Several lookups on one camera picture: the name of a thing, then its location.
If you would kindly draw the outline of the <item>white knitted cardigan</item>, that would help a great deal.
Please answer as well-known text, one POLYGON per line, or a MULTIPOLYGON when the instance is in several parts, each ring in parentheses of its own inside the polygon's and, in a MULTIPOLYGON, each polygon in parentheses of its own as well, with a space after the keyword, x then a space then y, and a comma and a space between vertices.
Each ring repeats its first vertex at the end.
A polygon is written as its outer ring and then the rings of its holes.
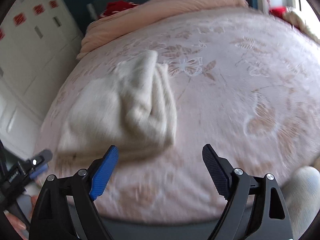
POLYGON ((168 65, 148 50, 83 88, 61 127, 57 151, 97 155, 114 145, 123 158, 149 157, 175 143, 176 127, 168 65))

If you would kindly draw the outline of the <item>white wardrobe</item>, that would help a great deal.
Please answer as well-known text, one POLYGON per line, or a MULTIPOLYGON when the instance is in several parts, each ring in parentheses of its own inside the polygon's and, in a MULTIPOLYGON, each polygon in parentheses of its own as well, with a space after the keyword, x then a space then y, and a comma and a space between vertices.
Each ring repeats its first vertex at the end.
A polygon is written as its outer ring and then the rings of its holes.
POLYGON ((81 40, 63 0, 16 0, 1 23, 1 141, 19 158, 33 154, 81 40))

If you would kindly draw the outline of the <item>red fabric item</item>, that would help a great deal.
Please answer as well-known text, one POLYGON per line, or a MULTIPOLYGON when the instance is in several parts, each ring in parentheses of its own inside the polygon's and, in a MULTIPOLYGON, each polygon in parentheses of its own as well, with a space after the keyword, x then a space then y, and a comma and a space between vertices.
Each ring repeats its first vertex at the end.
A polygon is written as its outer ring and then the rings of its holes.
POLYGON ((132 9, 136 6, 138 6, 138 4, 133 2, 127 2, 127 1, 108 2, 105 10, 99 14, 99 18, 112 16, 121 11, 132 9))

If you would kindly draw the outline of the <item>red and cream plush toy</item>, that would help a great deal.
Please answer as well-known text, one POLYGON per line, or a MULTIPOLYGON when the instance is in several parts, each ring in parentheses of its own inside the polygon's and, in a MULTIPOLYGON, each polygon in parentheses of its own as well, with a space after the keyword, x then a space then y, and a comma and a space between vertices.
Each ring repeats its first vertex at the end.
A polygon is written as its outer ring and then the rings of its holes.
POLYGON ((269 14, 291 24, 319 44, 319 20, 313 13, 302 12, 293 7, 275 7, 269 10, 269 14))

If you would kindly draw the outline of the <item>peach pink quilt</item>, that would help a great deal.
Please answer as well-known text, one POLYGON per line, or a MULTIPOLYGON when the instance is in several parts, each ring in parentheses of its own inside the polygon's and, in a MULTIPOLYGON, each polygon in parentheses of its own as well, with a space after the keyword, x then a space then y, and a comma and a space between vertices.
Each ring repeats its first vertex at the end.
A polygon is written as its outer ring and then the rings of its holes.
POLYGON ((149 0, 89 24, 76 58, 80 60, 91 51, 123 35, 165 18, 220 7, 247 8, 248 3, 246 0, 149 0))

